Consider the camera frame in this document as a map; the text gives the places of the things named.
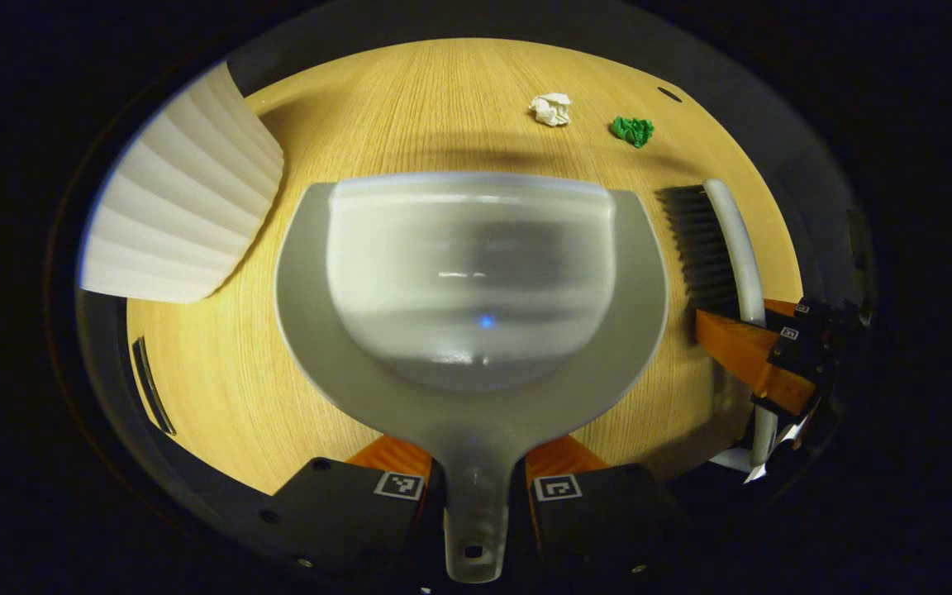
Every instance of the white dustpan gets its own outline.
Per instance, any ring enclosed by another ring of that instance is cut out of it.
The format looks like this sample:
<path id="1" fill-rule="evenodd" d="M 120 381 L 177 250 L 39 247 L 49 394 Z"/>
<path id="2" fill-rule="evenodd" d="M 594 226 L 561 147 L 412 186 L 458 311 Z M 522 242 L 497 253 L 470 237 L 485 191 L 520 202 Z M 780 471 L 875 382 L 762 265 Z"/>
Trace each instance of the white dustpan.
<path id="1" fill-rule="evenodd" d="M 502 572 L 514 464 L 618 402 L 668 312 L 638 197 L 519 174 L 315 184 L 275 283 L 283 338 L 321 394 L 442 464 L 462 583 Z"/>

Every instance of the brush handle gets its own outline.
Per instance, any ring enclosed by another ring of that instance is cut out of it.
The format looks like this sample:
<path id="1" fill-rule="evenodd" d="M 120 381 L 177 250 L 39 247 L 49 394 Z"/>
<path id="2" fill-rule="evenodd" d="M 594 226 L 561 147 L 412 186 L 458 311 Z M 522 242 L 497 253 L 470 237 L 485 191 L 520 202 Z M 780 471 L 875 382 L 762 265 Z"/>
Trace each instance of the brush handle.
<path id="1" fill-rule="evenodd" d="M 748 229 L 740 210 L 733 200 L 733 193 L 721 180 L 709 178 L 703 181 L 704 192 L 715 208 L 715 217 L 726 238 L 730 251 L 730 265 L 736 281 L 737 298 L 740 302 L 740 319 L 749 324 L 766 328 L 766 305 L 763 303 L 763 281 L 759 278 L 759 263 L 755 260 Z"/>
<path id="2" fill-rule="evenodd" d="M 737 302 L 740 304 L 740 319 L 749 324 L 766 328 L 766 304 L 763 302 L 763 281 L 759 278 L 759 261 L 748 237 L 748 227 L 740 215 L 733 193 L 721 180 L 709 178 L 703 181 L 704 192 L 711 200 L 715 217 L 726 238 L 733 267 L 733 281 L 737 286 Z M 759 467 L 769 459 L 778 433 L 778 416 L 764 409 L 755 408 L 755 434 L 751 447 L 751 466 Z"/>

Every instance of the hand brush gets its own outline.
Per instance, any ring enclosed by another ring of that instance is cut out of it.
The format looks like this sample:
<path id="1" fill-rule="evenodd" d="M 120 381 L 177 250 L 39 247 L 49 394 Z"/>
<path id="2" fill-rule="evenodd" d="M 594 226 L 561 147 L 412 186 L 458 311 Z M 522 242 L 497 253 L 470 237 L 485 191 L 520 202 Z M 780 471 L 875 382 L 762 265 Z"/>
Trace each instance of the hand brush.
<path id="1" fill-rule="evenodd" d="M 728 186 L 709 178 L 658 195 L 678 242 L 690 305 L 766 328 L 759 264 Z M 777 429 L 778 416 L 756 407 L 752 467 L 766 463 Z"/>

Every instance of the crumpled paper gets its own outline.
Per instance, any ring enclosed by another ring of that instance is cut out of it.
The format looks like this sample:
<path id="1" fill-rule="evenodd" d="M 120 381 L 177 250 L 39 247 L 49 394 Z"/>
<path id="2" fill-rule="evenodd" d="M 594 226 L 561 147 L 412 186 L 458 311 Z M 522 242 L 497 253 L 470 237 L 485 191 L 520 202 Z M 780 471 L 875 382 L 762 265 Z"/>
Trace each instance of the crumpled paper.
<path id="1" fill-rule="evenodd" d="M 653 123 L 647 120 L 638 120 L 637 117 L 626 118 L 616 116 L 612 122 L 612 134 L 626 140 L 634 147 L 641 148 L 653 136 Z"/>
<path id="2" fill-rule="evenodd" d="M 560 126 L 571 121 L 568 106 L 571 99 L 563 93 L 546 93 L 531 99 L 528 109 L 535 112 L 535 119 L 547 126 Z"/>

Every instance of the wooden table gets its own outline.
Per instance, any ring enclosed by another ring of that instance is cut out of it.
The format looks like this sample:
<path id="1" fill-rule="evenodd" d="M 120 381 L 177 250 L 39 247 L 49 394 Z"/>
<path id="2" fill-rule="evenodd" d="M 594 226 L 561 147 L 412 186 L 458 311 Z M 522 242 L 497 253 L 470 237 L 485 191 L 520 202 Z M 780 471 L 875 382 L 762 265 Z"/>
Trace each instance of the wooden table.
<path id="1" fill-rule="evenodd" d="M 551 91 L 574 101 L 571 124 L 550 128 L 526 110 L 536 94 Z M 310 184 L 442 169 L 588 180 L 645 201 L 671 279 L 664 342 L 630 394 L 572 436 L 609 464 L 645 462 L 669 478 L 743 432 L 748 392 L 693 339 L 677 248 L 655 192 L 721 178 L 751 233 L 766 297 L 797 301 L 800 274 L 759 172 L 683 90 L 574 50 L 443 39 L 321 64 L 248 101 L 286 157 L 264 229 L 205 300 L 128 302 L 128 336 L 145 336 L 152 376 L 178 431 L 174 439 L 189 452 L 275 493 L 311 457 L 347 459 L 378 436 L 322 398 L 293 362 L 274 312 L 276 255 Z M 649 118 L 653 140 L 636 150 L 616 139 L 608 129 L 616 116 Z"/>

